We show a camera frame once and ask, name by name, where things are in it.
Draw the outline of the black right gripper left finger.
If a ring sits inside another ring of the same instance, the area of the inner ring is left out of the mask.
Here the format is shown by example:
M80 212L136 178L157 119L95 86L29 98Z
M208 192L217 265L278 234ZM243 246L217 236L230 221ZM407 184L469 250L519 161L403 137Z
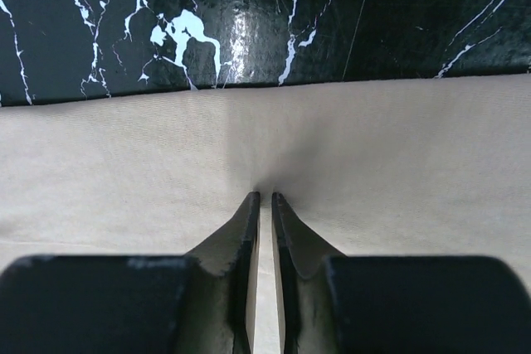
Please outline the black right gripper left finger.
M1 274L4 353L249 353L261 197L183 255L28 255Z

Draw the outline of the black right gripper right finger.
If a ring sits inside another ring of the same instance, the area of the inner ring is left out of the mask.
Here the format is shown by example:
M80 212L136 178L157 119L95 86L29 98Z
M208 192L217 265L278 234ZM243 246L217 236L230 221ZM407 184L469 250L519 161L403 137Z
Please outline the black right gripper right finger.
M530 296L484 255L348 256L271 199L283 353L527 353Z

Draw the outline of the beige t shirt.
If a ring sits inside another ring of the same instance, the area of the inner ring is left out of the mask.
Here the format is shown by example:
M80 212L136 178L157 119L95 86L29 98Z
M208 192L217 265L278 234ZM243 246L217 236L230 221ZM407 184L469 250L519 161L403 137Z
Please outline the beige t shirt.
M280 350L270 197L350 255L530 279L530 78L202 90L1 110L1 263L190 250L262 196L254 350Z

